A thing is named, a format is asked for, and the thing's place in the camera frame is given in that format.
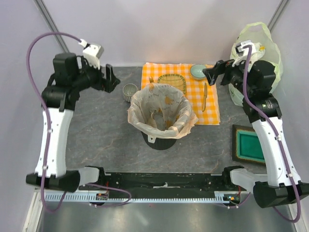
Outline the orange banana print plastic bag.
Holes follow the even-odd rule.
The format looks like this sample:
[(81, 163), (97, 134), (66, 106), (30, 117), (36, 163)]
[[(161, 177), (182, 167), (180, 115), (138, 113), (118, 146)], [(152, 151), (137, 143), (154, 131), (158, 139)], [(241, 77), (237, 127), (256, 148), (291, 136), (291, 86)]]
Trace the orange banana print plastic bag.
[(183, 92), (168, 84), (150, 83), (137, 91), (127, 113), (129, 124), (160, 139), (180, 139), (198, 122)]

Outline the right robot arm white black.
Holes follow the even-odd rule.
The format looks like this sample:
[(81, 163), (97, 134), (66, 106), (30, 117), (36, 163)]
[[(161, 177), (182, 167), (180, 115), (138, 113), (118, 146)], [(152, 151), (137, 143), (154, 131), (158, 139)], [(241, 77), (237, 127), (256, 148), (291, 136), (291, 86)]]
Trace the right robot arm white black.
[(248, 72), (246, 88), (255, 107), (243, 102), (243, 110), (262, 148), (266, 175), (259, 176), (244, 168), (230, 167), (229, 174), (221, 178), (224, 189), (233, 190), (237, 185), (245, 188), (254, 195), (261, 208), (296, 203), (296, 191), (300, 199), (309, 194), (309, 185), (302, 182), (288, 151), (279, 103), (270, 93), (275, 78), (273, 64), (256, 61)]

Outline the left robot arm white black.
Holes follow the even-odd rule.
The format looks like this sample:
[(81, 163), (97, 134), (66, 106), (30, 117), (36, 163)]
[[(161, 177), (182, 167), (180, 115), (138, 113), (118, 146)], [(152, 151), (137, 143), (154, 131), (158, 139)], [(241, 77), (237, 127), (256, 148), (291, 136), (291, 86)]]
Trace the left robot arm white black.
[(81, 91), (91, 87), (110, 93), (120, 80), (112, 65), (106, 64), (102, 72), (102, 68), (90, 66), (84, 56), (74, 53), (55, 55), (53, 67), (54, 73), (41, 94), (44, 126), (40, 157), (35, 171), (26, 176), (26, 183), (64, 192), (75, 192), (89, 183), (95, 190), (101, 190), (106, 185), (102, 167), (67, 170), (68, 130)]

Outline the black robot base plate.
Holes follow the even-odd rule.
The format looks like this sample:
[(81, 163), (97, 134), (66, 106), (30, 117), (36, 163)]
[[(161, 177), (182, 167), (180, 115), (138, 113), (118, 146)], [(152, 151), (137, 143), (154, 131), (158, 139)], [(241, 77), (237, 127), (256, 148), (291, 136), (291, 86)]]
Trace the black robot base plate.
[(238, 192), (223, 174), (206, 173), (106, 173), (99, 185), (123, 189), (134, 196), (201, 196), (200, 192)]

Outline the black plastic trash bin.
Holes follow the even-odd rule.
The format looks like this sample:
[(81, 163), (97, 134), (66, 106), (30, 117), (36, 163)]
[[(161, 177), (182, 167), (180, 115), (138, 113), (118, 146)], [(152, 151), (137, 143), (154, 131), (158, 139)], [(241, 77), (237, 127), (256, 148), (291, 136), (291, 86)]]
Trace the black plastic trash bin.
[(176, 139), (163, 139), (151, 137), (144, 132), (141, 132), (145, 143), (152, 149), (155, 150), (166, 150), (171, 148), (175, 143)]

